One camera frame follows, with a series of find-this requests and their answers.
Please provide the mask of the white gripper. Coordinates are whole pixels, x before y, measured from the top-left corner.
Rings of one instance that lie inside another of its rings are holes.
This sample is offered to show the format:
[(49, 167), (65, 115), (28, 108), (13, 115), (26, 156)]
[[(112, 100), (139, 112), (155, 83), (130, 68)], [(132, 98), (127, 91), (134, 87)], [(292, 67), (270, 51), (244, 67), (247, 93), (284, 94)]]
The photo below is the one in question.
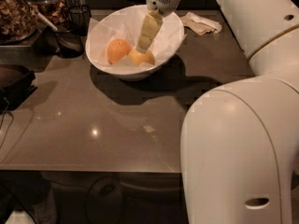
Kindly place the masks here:
[(146, 0), (150, 10), (142, 22), (140, 35), (136, 43), (136, 50), (146, 53), (151, 46), (154, 38), (159, 33), (164, 20), (163, 17), (169, 16), (174, 12), (181, 0)]

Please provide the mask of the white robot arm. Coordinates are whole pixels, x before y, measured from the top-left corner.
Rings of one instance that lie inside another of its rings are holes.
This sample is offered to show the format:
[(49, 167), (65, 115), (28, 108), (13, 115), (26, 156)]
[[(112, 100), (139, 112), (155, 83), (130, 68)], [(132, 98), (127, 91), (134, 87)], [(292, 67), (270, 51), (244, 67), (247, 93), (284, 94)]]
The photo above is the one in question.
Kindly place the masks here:
[(254, 76), (206, 92), (183, 121), (189, 224), (292, 224), (299, 147), (298, 8), (216, 0)]

